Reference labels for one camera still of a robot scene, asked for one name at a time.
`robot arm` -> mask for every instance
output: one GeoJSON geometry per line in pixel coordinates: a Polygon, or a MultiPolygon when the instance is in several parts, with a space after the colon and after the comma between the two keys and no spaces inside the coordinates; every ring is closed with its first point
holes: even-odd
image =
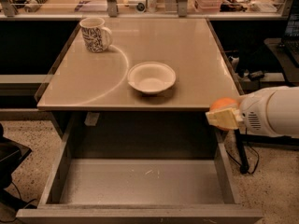
{"type": "Polygon", "coordinates": [[[239,102],[206,112],[210,125],[236,130],[244,125],[258,135],[299,134],[299,87],[266,88],[241,96],[239,102]]]}

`bowl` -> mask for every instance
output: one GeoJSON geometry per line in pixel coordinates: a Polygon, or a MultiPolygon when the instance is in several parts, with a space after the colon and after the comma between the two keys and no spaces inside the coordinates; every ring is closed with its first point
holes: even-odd
{"type": "Polygon", "coordinates": [[[172,87],[175,81],[175,71],[164,63],[139,63],[128,73],[129,85],[146,94],[165,91],[172,87]]]}

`open drawer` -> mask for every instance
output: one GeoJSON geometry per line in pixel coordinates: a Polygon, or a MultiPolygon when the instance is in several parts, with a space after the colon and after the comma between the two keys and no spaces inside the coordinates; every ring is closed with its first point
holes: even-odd
{"type": "Polygon", "coordinates": [[[25,223],[255,223],[239,204],[221,137],[203,112],[74,113],[25,223]]]}

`floor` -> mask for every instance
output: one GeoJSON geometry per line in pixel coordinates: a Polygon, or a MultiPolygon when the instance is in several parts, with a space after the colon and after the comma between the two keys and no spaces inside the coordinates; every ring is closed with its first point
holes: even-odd
{"type": "MultiPolygon", "coordinates": [[[[39,199],[51,164],[60,148],[60,137],[48,120],[1,121],[6,138],[30,147],[33,152],[13,174],[13,181],[25,201],[39,199]]],[[[226,149],[234,157],[235,136],[228,133],[226,149]]],[[[299,223],[299,151],[272,147],[257,147],[260,162],[254,175],[242,175],[233,160],[231,166],[235,183],[238,186],[242,204],[248,208],[263,211],[263,219],[258,224],[299,223]]],[[[256,154],[246,147],[252,171],[257,161],[256,154]]],[[[18,197],[11,185],[7,188],[18,197]]],[[[0,220],[10,221],[15,217],[12,209],[0,203],[0,220]]]]}

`mug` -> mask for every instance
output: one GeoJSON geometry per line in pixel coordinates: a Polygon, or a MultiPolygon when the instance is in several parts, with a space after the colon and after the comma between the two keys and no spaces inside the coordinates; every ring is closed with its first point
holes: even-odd
{"type": "Polygon", "coordinates": [[[102,52],[112,44],[112,32],[105,27],[104,19],[87,18],[80,22],[80,26],[87,50],[102,52]]]}

